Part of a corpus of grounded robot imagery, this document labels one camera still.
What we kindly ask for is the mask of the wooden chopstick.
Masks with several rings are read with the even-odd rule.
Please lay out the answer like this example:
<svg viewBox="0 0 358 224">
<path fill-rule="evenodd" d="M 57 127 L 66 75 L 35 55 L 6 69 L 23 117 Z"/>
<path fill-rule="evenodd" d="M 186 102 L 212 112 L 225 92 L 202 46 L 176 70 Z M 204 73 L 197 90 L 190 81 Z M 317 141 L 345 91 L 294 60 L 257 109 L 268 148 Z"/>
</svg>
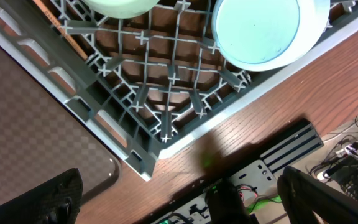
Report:
<svg viewBox="0 0 358 224">
<path fill-rule="evenodd" d="M 85 51 L 77 44 L 72 36 L 67 34 L 62 27 L 59 20 L 52 14 L 50 9 L 41 0 L 32 0 L 37 7 L 43 12 L 43 14 L 49 19 L 49 21 L 58 29 L 61 35 L 68 41 L 68 43 L 74 48 L 77 54 L 83 59 L 87 60 L 88 56 Z"/>
</svg>

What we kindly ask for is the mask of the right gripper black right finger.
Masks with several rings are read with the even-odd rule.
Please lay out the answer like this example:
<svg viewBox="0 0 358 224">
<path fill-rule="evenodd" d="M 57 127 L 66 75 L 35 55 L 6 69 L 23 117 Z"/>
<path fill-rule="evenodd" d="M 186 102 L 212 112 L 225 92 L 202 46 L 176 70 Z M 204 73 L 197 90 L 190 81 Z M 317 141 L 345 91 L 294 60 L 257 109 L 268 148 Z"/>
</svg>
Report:
<svg viewBox="0 0 358 224">
<path fill-rule="evenodd" d="M 291 223 L 358 223 L 358 201 L 287 166 L 277 180 L 278 194 Z"/>
</svg>

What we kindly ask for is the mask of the mint green bowl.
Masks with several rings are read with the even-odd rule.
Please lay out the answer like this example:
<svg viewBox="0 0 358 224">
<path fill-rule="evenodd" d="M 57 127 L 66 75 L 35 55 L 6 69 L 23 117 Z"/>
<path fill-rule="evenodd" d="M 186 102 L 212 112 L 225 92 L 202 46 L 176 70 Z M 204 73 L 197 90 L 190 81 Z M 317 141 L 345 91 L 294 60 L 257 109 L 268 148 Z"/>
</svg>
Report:
<svg viewBox="0 0 358 224">
<path fill-rule="evenodd" d="M 129 19 L 140 16 L 155 5 L 159 0 L 83 0 L 94 11 L 116 19 Z"/>
</svg>

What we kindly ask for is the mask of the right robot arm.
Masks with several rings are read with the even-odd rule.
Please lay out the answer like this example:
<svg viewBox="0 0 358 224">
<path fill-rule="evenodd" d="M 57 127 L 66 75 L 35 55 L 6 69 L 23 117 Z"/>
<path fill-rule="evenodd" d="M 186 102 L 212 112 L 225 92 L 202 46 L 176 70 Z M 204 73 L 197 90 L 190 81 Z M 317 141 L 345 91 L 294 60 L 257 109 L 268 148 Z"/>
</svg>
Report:
<svg viewBox="0 0 358 224">
<path fill-rule="evenodd" d="M 277 190 L 291 223 L 358 223 L 358 201 L 287 166 Z M 74 223 L 80 211 L 83 181 L 69 169 L 0 205 L 0 223 Z M 206 204 L 213 223 L 253 223 L 242 200 L 227 180 L 208 189 Z"/>
</svg>

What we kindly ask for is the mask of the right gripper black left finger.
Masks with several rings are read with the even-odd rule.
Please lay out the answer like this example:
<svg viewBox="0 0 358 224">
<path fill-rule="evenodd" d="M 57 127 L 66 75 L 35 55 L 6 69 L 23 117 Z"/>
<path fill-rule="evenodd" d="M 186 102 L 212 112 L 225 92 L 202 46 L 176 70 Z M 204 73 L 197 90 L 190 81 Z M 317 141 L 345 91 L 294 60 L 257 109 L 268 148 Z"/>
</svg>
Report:
<svg viewBox="0 0 358 224">
<path fill-rule="evenodd" d="M 82 195 L 79 170 L 68 169 L 0 205 L 0 223 L 74 223 L 80 212 Z"/>
</svg>

